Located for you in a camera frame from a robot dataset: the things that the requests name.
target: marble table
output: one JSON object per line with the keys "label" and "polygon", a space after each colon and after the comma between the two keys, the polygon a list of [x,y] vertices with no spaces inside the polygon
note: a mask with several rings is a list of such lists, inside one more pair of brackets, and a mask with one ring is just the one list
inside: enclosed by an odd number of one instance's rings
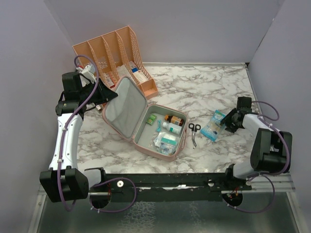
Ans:
{"label": "marble table", "polygon": [[[243,66],[146,67],[154,77],[158,96],[149,100],[186,113],[189,122],[204,127],[216,109],[227,114],[236,107],[237,97],[254,99]],[[79,135],[78,168],[103,167],[107,173],[224,172],[232,163],[247,160],[255,138],[247,130],[235,134],[223,131],[216,142],[198,133],[192,148],[191,133],[173,162],[166,162],[135,150],[102,119],[97,111],[85,114]]]}

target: bottle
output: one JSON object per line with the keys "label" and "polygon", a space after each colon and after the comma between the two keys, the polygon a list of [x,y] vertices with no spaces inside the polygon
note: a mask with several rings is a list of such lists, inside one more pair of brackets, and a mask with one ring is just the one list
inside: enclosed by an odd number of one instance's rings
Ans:
{"label": "bottle", "polygon": [[175,134],[178,134],[178,135],[181,132],[181,126],[175,125],[173,123],[164,122],[162,127],[166,128],[168,131],[175,133]]}
{"label": "bottle", "polygon": [[183,120],[183,119],[178,118],[178,117],[176,117],[176,116],[169,116],[169,115],[166,115],[166,116],[164,117],[164,119],[167,120],[167,121],[170,122],[170,123],[173,123],[173,124],[179,125],[179,126],[182,126],[183,123],[184,123],[184,120]]}

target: blue plastic bag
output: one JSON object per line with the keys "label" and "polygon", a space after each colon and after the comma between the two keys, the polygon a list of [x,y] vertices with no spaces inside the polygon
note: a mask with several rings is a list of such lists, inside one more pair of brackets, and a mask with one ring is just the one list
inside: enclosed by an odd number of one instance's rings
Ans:
{"label": "blue plastic bag", "polygon": [[208,124],[203,127],[200,132],[204,136],[208,137],[213,142],[216,141],[218,135],[224,130],[225,125],[221,125],[221,120],[225,117],[225,114],[216,110],[212,119],[208,122]]}

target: case lid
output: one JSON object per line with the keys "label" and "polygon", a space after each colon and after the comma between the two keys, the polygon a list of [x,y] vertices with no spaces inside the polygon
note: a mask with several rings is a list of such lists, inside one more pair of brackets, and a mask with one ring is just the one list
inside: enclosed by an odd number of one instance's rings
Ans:
{"label": "case lid", "polygon": [[130,140],[148,102],[136,84],[127,76],[119,81],[114,91],[118,97],[107,103],[104,116],[118,133]]}

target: black scissors handle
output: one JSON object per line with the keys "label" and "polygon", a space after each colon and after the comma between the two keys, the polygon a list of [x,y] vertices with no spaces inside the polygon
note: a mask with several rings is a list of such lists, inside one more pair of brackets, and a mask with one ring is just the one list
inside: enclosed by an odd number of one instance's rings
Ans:
{"label": "black scissors handle", "polygon": [[201,125],[194,125],[193,123],[190,123],[188,127],[194,132],[197,132],[198,130],[201,129]]}

